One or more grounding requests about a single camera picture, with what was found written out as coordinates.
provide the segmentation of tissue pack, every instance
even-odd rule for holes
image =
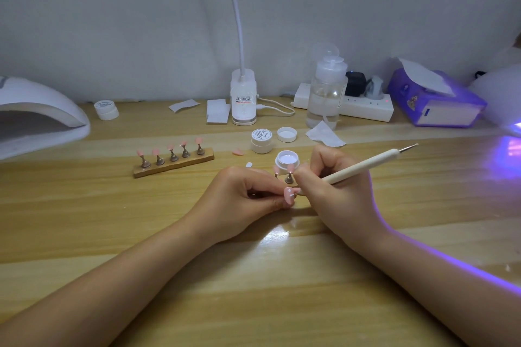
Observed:
[[[420,70],[409,72],[405,67],[394,71],[387,87],[394,103],[416,126],[471,127],[487,103],[444,72],[418,66],[425,69],[430,76],[422,76],[423,72]],[[449,88],[448,92],[432,90],[433,86],[428,82],[432,73],[443,79],[444,85]]]

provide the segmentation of person's right arm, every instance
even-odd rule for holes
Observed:
[[[320,179],[354,163],[316,146],[310,165],[295,171],[322,221],[467,344],[519,345],[521,289],[393,230],[376,207],[369,172],[334,186]]]

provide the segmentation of pink nail tip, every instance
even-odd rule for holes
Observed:
[[[295,204],[295,195],[293,193],[293,188],[286,187],[284,188],[284,200],[289,205],[293,206]]]

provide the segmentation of white extension socket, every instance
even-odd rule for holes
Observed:
[[[299,85],[295,94],[295,100],[291,102],[293,107],[307,109],[311,84],[302,83]],[[349,117],[365,118],[389,122],[394,112],[391,97],[383,94],[383,99],[373,100],[364,96],[355,98],[353,96],[343,96],[340,104],[340,113]]]

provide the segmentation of forearm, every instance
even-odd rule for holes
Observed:
[[[393,230],[359,253],[469,345],[521,340],[521,289]]]
[[[196,227],[182,219],[2,324],[0,344],[108,345],[208,246]]]

